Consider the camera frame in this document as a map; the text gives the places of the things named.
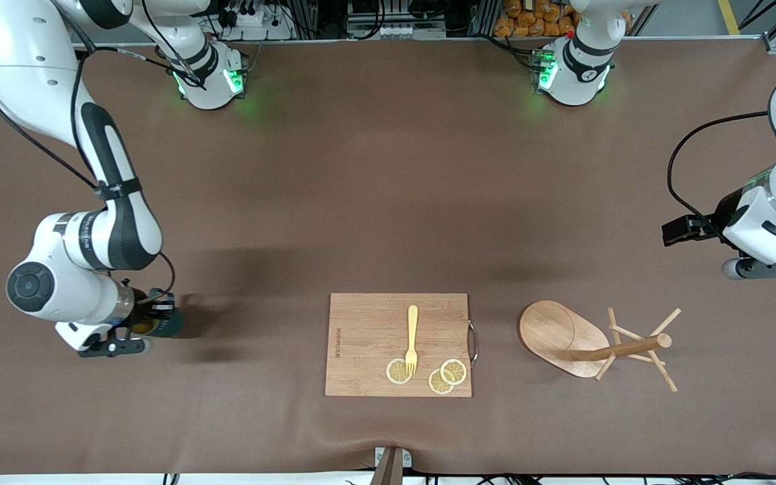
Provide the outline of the wooden mug tree rack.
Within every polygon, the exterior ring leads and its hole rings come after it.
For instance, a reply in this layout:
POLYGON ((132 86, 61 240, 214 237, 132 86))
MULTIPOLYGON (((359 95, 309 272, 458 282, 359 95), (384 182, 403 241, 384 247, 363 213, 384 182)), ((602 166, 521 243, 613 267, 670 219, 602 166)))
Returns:
POLYGON ((649 335, 639 335, 619 325, 614 309, 608 308, 608 331, 612 334, 608 337, 569 307, 542 300, 521 314, 519 337, 533 355, 572 377, 600 381, 617 359, 628 358, 654 365, 668 389, 677 392, 658 350, 672 345, 665 331, 681 312, 675 308, 649 335))

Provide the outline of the yellow fork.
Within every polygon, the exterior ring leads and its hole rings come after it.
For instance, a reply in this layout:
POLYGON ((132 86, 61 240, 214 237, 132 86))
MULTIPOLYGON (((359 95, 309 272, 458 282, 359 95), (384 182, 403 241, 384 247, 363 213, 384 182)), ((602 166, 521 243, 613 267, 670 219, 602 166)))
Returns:
POLYGON ((406 350, 406 372, 409 378, 412 378, 418 368, 418 350, 416 349, 416 337, 418 337, 418 315, 419 309, 414 304, 408 307, 407 328, 408 328, 408 346, 406 350))

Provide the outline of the orange snack packets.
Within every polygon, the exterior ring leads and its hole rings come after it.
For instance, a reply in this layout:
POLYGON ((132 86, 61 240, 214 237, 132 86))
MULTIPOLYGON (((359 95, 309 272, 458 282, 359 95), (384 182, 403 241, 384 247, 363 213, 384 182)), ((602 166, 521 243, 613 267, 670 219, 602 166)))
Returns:
POLYGON ((563 37, 618 42, 646 0, 502 0, 495 37, 563 37))

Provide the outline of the dark teal mug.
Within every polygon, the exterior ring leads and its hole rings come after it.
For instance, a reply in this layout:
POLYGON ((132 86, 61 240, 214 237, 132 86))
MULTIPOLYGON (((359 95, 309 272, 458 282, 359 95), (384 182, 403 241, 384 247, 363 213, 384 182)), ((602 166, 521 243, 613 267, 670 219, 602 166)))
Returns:
POLYGON ((178 335, 183 325, 184 316, 176 307, 176 311, 172 317, 151 317, 151 319, 146 319, 141 323, 130 323, 130 329, 137 335, 170 338, 178 335))

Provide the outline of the wooden cutting board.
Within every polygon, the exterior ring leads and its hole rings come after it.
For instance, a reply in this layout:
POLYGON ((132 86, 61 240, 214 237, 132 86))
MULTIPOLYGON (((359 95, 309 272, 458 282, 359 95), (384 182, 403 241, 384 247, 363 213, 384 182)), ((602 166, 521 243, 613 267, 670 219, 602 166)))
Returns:
POLYGON ((332 294, 327 326, 325 394, 348 398, 471 398, 472 356, 466 294, 332 294), (418 368, 404 385, 385 375, 392 359, 406 357, 407 311, 419 309, 418 368), (468 377, 438 395, 428 377, 448 359, 465 363, 468 377))

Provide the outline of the white power strip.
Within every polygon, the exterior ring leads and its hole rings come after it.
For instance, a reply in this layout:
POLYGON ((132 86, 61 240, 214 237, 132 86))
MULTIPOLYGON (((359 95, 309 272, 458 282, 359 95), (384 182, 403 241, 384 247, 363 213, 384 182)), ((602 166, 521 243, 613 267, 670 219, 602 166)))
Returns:
POLYGON ((209 0, 192 18, 218 40, 296 40, 299 33, 290 9, 275 0, 209 0))

